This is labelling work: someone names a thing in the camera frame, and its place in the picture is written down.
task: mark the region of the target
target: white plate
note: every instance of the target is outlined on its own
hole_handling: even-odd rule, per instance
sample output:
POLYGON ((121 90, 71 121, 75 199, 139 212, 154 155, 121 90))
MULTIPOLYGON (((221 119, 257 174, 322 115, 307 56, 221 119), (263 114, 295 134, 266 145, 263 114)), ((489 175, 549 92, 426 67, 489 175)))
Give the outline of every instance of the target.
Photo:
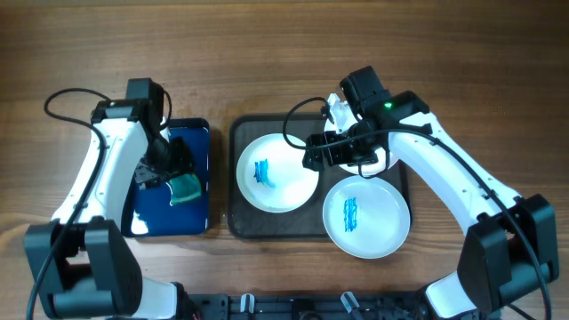
MULTIPOLYGON (((336 125, 332 124, 329 120, 326 120, 324 131, 336 131, 336 125)), ((375 154, 377 155, 378 159, 378 162, 376 164, 362 165, 362 174, 364 176, 374 175, 382 172, 383 169, 385 169, 385 151, 383 151, 383 148, 375 150, 375 154)), ((389 168, 391 168, 393 164, 397 162, 397 160, 397 157, 393 156, 393 153, 389 152, 389 168)), ((347 164, 340 164, 340 168, 351 174, 359 174, 357 172, 357 165, 348 166, 347 164)))
POLYGON ((411 217, 403 196, 379 178, 347 177, 328 192, 322 208, 328 236, 345 252, 364 259, 391 254, 407 238, 411 217), (344 205, 356 199, 357 224, 347 226, 344 205))
MULTIPOLYGON (((295 145, 305 143, 292 135, 295 145)), ((280 133, 268 134, 251 142, 237 162, 237 185, 241 194, 256 208, 281 213, 294 210, 307 202, 318 184, 318 172, 302 167, 304 150, 289 146, 280 133), (267 160, 266 177, 257 182, 255 163, 267 160)))

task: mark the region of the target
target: blue tray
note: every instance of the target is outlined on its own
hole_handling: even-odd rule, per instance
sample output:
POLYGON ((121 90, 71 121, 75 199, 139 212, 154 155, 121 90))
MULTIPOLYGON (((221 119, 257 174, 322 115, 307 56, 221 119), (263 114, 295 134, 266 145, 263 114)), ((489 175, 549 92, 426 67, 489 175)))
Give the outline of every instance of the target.
POLYGON ((202 182, 202 195, 183 204, 170 206, 170 188, 139 190, 132 179, 121 221, 127 237, 199 235, 208 227, 209 217, 209 124, 202 118, 173 119, 171 138, 182 137, 188 144, 196 175, 202 182))

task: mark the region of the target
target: round plate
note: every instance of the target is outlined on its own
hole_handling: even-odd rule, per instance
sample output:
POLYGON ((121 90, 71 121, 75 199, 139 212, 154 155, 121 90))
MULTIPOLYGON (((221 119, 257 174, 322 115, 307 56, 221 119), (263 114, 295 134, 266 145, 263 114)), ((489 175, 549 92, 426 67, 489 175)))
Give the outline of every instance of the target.
POLYGON ((343 251, 364 259, 397 250, 411 226, 403 196, 379 178, 352 176, 338 182, 328 192, 322 211, 328 236, 343 251))
MULTIPOLYGON (((287 137, 295 145, 305 145, 292 135, 287 137)), ((302 167, 303 157, 304 151, 289 146, 280 133, 251 142, 237 162, 241 194, 265 212, 289 212, 300 207, 318 184, 318 172, 302 167)))
MULTIPOLYGON (((329 120, 326 120, 324 131, 336 131, 336 125, 332 124, 329 120)), ((383 148, 375 150, 375 154, 377 155, 378 159, 378 162, 376 164, 362 165, 362 174, 364 176, 374 175, 382 172, 383 169, 385 169, 385 151, 383 151, 383 148)), ((393 164, 397 162, 397 160, 397 157, 393 156, 393 153, 389 152, 389 168, 391 168, 393 164)), ((357 172, 357 165, 348 166, 347 164, 340 164, 340 168, 351 174, 359 174, 357 172)))

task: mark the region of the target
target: wooden table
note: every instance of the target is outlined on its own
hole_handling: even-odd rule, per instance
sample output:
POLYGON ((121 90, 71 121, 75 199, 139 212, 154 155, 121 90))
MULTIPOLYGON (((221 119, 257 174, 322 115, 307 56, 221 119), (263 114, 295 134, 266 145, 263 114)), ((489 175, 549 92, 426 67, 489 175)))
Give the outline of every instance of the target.
MULTIPOLYGON (((489 172, 554 205, 562 275, 549 291, 555 318, 569 318, 567 13, 566 2, 482 1, 3 8, 0 319, 24 317, 32 277, 22 237, 67 195, 90 135, 47 117, 44 99, 73 86, 119 99, 133 77, 162 84, 174 117, 201 116, 213 128, 213 228, 129 241, 144 275, 193 293, 339 294, 416 290, 454 271, 463 235, 415 174, 413 229, 384 259, 356 259, 332 243, 247 243, 226 228, 232 122, 327 97, 366 65, 393 93, 417 92, 489 172)), ((53 110, 88 119, 96 101, 70 94, 53 110)), ((518 305, 543 314, 539 292, 518 305)))

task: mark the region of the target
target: blue marking on plate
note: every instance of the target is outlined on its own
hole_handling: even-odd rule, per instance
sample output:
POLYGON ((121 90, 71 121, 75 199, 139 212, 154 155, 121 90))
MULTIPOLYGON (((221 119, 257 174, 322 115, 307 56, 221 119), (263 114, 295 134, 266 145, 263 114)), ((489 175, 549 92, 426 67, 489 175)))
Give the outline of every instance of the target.
POLYGON ((357 227, 357 204, 356 199, 344 201, 344 231, 352 232, 357 227))
POLYGON ((255 161, 255 179, 257 183, 262 183, 263 186, 267 186, 269 188, 274 188, 275 184, 268 179, 267 175, 268 170, 268 160, 261 160, 259 162, 255 161))

